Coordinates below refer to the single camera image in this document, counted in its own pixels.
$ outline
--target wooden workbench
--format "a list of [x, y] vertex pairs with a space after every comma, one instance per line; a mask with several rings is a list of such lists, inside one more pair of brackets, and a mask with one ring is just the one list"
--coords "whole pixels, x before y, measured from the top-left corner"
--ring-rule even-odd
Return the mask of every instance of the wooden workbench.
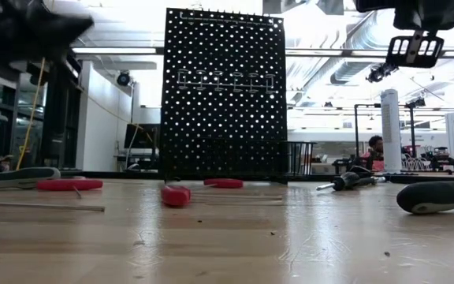
[[0, 207], [0, 284], [454, 283], [454, 211], [409, 215], [396, 205], [401, 185], [316, 185], [250, 184], [227, 193], [284, 202], [196, 199], [185, 209], [163, 207], [157, 181], [108, 181], [82, 200], [0, 192], [5, 202], [106, 206]]

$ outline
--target computer monitor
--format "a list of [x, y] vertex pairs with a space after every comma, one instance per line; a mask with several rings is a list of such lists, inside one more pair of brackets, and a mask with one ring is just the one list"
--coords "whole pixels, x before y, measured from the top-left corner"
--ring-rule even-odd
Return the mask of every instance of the computer monitor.
[[138, 126], [140, 128], [136, 128], [136, 126], [132, 124], [127, 124], [127, 129], [125, 130], [124, 148], [158, 148], [158, 138], [161, 126], [159, 124], [138, 124]]

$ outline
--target ceiling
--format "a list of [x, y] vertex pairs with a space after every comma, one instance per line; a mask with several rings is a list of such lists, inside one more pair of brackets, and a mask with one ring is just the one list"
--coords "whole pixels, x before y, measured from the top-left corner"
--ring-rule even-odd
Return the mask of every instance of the ceiling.
[[[93, 16], [95, 27], [74, 43], [76, 47], [162, 47], [166, 7], [262, 13], [262, 0], [55, 0], [53, 8], [52, 0], [45, 2], [58, 13]], [[393, 36], [410, 34], [392, 26], [392, 10], [358, 13], [353, 0], [344, 0], [344, 8], [337, 15], [337, 11], [329, 13], [316, 2], [310, 0], [280, 15], [285, 19], [287, 47], [386, 49]], [[439, 35], [445, 38], [446, 49], [454, 50], [454, 29]], [[91, 59], [98, 70], [112, 75], [122, 69], [161, 72], [159, 56]], [[441, 60], [433, 69], [402, 69], [380, 84], [370, 84], [365, 77], [370, 67], [378, 63], [379, 60], [369, 58], [287, 58], [287, 102], [308, 108], [322, 107], [325, 102], [335, 107], [351, 107], [356, 103], [377, 102], [380, 91], [396, 88], [401, 103], [422, 96], [427, 106], [454, 107], [454, 60]], [[316, 125], [323, 118], [313, 114], [323, 112], [318, 108], [290, 110], [289, 125], [296, 128]], [[347, 111], [340, 114], [327, 117], [327, 123], [343, 125], [352, 120]], [[369, 115], [366, 120], [372, 118], [379, 124], [377, 115]]]

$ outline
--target black pegboard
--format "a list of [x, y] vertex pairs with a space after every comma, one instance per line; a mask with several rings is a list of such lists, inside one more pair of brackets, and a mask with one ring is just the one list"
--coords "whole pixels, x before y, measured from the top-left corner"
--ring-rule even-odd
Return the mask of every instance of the black pegboard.
[[[281, 168], [285, 148], [279, 158], [274, 147], [253, 151], [252, 145], [287, 140], [283, 20], [187, 9], [166, 13], [162, 169]], [[214, 162], [218, 143], [210, 139], [236, 141], [233, 155], [241, 162]], [[239, 145], [243, 141], [246, 147]]]

